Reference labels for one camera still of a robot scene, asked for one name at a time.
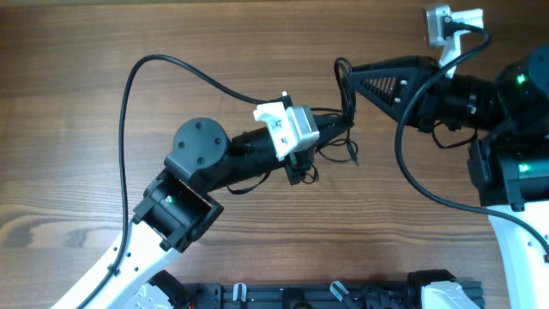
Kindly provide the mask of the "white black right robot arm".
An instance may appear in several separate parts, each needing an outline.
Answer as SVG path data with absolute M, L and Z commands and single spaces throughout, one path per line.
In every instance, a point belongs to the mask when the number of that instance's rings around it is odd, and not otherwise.
M 447 77 L 437 60 L 407 56 L 353 67 L 344 78 L 395 121 L 432 134 L 441 124 L 483 130 L 468 172 L 497 236 L 514 308 L 548 306 L 548 48 L 495 81 Z

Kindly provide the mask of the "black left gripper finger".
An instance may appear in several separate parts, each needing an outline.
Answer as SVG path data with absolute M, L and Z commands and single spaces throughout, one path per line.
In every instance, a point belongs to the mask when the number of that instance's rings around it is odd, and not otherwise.
M 342 145 L 347 140 L 346 135 L 351 130 L 351 126 L 327 126 L 319 130 L 319 137 L 315 142 L 315 150 L 319 150 L 329 145 Z
M 354 125 L 353 121 L 347 121 L 340 114 L 333 112 L 316 114 L 315 122 L 320 137 L 337 137 L 350 130 Z

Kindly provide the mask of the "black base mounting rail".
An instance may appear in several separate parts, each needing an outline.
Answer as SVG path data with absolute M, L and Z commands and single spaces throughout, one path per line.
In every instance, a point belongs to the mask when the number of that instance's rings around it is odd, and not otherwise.
M 447 270 L 411 272 L 404 281 L 250 285 L 179 282 L 163 270 L 124 308 L 484 308 L 481 282 Z

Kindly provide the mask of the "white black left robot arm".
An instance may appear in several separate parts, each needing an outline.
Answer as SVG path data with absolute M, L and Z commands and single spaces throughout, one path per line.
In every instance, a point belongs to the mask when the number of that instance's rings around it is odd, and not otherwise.
M 306 107 L 253 112 L 262 128 L 229 138 L 210 118 L 184 123 L 164 168 L 100 260 L 56 308 L 185 308 L 193 295 L 166 267 L 199 240 L 223 207 L 209 194 L 283 168 L 291 184 L 305 180 L 318 148 L 353 127 L 334 111 Z

